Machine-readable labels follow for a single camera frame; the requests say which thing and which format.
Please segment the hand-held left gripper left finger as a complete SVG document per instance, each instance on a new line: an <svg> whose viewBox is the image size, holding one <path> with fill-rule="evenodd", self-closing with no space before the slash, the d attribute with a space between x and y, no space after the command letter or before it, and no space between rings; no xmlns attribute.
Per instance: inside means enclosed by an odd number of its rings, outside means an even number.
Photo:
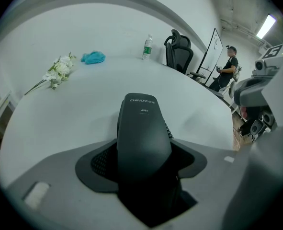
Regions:
<svg viewBox="0 0 283 230"><path fill-rule="evenodd" d="M79 159L112 148L135 152L130 143L115 140L53 154L30 168L5 191L19 211L44 230L145 230L116 196L117 184L102 177L86 162L86 186L76 174Z"/></svg>

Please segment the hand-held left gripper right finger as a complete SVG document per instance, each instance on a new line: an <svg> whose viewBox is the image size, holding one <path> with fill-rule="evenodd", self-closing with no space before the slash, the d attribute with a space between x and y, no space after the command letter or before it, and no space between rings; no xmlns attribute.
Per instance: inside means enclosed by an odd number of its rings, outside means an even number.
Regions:
<svg viewBox="0 0 283 230"><path fill-rule="evenodd" d="M180 139L171 144L193 155L194 162L179 170L180 183L185 192L197 201L193 207L171 220L155 227L157 230L207 230L211 225L209 216L215 199L209 197L218 183L226 178L226 171L236 156L236 151L204 146Z"/></svg>

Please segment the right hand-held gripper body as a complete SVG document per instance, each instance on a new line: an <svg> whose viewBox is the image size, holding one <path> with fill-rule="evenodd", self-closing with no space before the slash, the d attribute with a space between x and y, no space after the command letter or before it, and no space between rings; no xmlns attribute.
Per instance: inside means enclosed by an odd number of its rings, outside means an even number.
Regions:
<svg viewBox="0 0 283 230"><path fill-rule="evenodd" d="M238 82L233 95L241 117L246 120L239 133L241 136L251 135L253 141L277 126L262 91L283 66L283 44L267 49L254 65L252 76Z"/></svg>

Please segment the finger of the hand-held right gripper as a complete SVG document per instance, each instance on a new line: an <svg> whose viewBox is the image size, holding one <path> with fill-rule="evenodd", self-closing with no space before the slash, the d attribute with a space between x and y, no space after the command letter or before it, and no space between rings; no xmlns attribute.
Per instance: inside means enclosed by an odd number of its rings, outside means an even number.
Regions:
<svg viewBox="0 0 283 230"><path fill-rule="evenodd" d="M224 216L225 230L283 230L283 69L264 95L277 128L252 145L244 176Z"/></svg>

